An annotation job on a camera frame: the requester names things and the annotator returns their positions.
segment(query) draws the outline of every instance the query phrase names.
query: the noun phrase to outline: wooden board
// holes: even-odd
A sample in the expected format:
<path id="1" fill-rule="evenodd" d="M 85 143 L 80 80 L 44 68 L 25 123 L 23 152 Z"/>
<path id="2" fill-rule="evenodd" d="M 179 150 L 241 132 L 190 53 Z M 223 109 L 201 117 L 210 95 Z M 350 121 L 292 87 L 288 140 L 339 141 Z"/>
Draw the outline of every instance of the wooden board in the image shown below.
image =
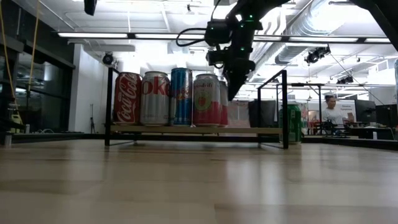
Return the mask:
<path id="1" fill-rule="evenodd" d="M 249 133 L 280 134 L 280 128 L 192 128 L 192 127 L 145 127 L 112 125 L 111 131 L 131 131 L 142 133 Z"/>

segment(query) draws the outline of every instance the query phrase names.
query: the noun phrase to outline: air duct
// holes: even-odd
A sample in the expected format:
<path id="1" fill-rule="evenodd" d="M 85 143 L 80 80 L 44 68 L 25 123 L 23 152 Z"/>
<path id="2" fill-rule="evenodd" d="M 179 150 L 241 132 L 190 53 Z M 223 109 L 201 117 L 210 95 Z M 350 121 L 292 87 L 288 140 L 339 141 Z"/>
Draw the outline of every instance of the air duct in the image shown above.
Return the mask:
<path id="1" fill-rule="evenodd" d="M 346 6 L 330 5 L 329 0 L 313 0 L 292 25 L 286 29 L 284 35 L 330 35 L 346 21 L 346 13 L 341 11 L 342 7 Z M 274 43 L 269 47 L 263 58 L 257 62 L 257 67 L 260 68 L 264 63 L 287 65 L 306 49 L 307 47 L 293 47 L 286 46 L 283 43 Z"/>

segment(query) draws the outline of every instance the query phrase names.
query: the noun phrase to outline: coca-cola can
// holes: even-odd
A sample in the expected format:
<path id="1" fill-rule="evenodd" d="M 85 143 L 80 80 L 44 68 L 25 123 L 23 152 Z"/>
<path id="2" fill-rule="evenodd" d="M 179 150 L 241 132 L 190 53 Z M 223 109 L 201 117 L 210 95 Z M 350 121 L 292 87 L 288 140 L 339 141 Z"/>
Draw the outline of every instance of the coca-cola can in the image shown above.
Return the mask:
<path id="1" fill-rule="evenodd" d="M 141 77 L 131 72 L 121 72 L 114 87 L 114 114 L 117 123 L 139 124 Z"/>
<path id="2" fill-rule="evenodd" d="M 142 79 L 141 123 L 164 126 L 169 122 L 170 80 L 164 72 L 146 72 Z"/>
<path id="3" fill-rule="evenodd" d="M 228 125 L 228 87 L 224 81 L 220 81 L 220 102 L 221 102 L 221 119 L 219 127 L 227 127 Z"/>
<path id="4" fill-rule="evenodd" d="M 217 127 L 221 121 L 220 83 L 216 75 L 197 75 L 193 82 L 193 123 Z"/>

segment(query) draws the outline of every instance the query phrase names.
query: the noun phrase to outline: ceiling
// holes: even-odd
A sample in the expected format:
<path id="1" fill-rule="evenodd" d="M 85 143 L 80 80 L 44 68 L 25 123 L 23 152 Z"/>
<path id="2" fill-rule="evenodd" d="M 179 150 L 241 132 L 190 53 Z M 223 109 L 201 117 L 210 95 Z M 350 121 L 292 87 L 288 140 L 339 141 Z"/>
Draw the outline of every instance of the ceiling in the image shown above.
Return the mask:
<path id="1" fill-rule="evenodd" d="M 35 14 L 37 0 L 14 1 Z M 42 2 L 39 7 L 40 19 L 55 30 L 63 32 L 178 33 L 189 27 L 206 27 L 214 8 L 213 0 L 98 0 L 95 16 L 89 16 L 84 13 L 82 0 L 40 0 L 40 2 Z M 280 34 L 283 29 L 273 28 L 274 24 L 285 28 L 286 23 L 295 18 L 308 2 L 309 0 L 295 0 L 295 7 L 282 7 L 268 13 L 262 20 L 265 31 L 260 31 L 259 34 L 269 34 L 269 32 Z M 191 12 L 188 12 L 187 4 L 191 6 Z M 218 6 L 215 18 L 224 18 L 232 7 L 233 5 Z M 322 12 L 316 22 L 317 25 L 330 27 L 340 22 L 341 24 L 335 26 L 329 35 L 385 36 L 370 13 L 356 6 L 329 7 L 327 13 Z M 101 59 L 106 46 L 135 46 L 133 53 L 115 52 L 114 54 L 120 61 L 128 61 L 131 55 L 138 58 L 141 73 L 148 70 L 169 73 L 176 66 L 191 68 L 196 71 L 195 73 L 218 73 L 207 65 L 205 54 L 208 46 L 204 43 L 194 45 L 187 54 L 177 52 L 179 50 L 175 44 L 166 40 L 90 40 L 83 43 L 85 50 L 98 59 Z M 286 67 L 276 65 L 272 57 L 271 60 L 261 60 L 270 54 L 268 50 L 271 49 L 271 45 L 270 43 L 253 45 L 254 52 L 251 59 L 259 63 L 257 70 L 249 76 L 248 85 L 243 86 L 242 91 L 255 90 L 256 85 L 250 85 L 252 82 L 263 82 L 283 68 L 288 71 L 288 82 L 310 80 L 312 83 L 336 83 L 336 79 L 344 75 L 345 70 L 342 68 L 344 67 L 349 72 L 353 71 L 357 80 L 364 83 L 368 79 L 371 67 L 392 60 L 395 56 L 398 58 L 398 53 L 392 45 L 330 44 L 334 58 L 326 56 L 311 65 L 308 71 L 308 65 L 303 59 L 308 50 L 313 48 L 309 47 L 307 51 L 298 54 Z"/>

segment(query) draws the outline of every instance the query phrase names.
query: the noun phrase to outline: security camera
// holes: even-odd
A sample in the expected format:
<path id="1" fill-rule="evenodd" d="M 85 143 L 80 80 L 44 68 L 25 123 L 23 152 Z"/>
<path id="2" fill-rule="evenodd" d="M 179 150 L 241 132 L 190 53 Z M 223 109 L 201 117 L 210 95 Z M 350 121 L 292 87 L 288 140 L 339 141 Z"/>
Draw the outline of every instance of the security camera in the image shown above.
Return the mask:
<path id="1" fill-rule="evenodd" d="M 112 52 L 106 52 L 105 56 L 102 58 L 102 62 L 105 65 L 112 65 L 114 63 L 114 57 Z"/>

